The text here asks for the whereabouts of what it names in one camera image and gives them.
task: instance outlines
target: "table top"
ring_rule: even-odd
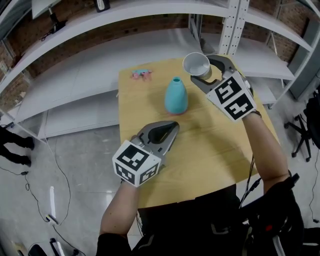
[[[130,140],[145,125],[177,121],[179,133],[166,154],[161,173],[140,187],[139,208],[192,200],[245,180],[252,150],[241,121],[232,122],[195,86],[183,70],[183,58],[146,63],[119,73],[119,124],[121,142]],[[131,78],[132,70],[152,70],[151,80]],[[165,110],[165,92],[173,77],[181,77],[188,93],[188,109],[182,115]],[[212,66],[212,77],[221,72]],[[257,110],[277,138],[258,97]]]

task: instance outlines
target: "forearm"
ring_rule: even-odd
[[[242,120],[263,182],[284,180],[289,175],[287,157],[276,138],[257,114],[251,113]]]
[[[103,214],[100,234],[126,235],[137,215],[138,202],[139,189],[123,182]]]

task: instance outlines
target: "teal vase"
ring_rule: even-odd
[[[180,115],[187,111],[188,94],[181,78],[175,76],[166,89],[164,107],[172,115]]]

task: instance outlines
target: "metal cup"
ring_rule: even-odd
[[[204,80],[209,79],[212,75],[208,57],[200,52],[192,52],[185,56],[182,66],[191,76]]]

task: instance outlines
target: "cup rim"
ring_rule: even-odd
[[[191,55],[191,54],[200,54],[200,55],[202,55],[202,56],[204,56],[204,57],[206,58],[207,63],[208,63],[208,69],[207,69],[205,72],[200,73],[200,74],[192,74],[192,73],[188,72],[188,71],[185,69],[185,60],[186,60],[186,58],[187,58],[189,55]],[[183,61],[182,61],[182,67],[183,67],[184,71],[187,72],[189,75],[191,75],[191,76],[196,76],[196,77],[200,77],[200,76],[205,75],[205,74],[210,70],[210,61],[209,61],[208,57],[207,57],[206,55],[204,55],[203,53],[198,52],[198,51],[194,51],[194,52],[190,52],[189,54],[187,54],[187,55],[184,57],[184,59],[183,59]]]

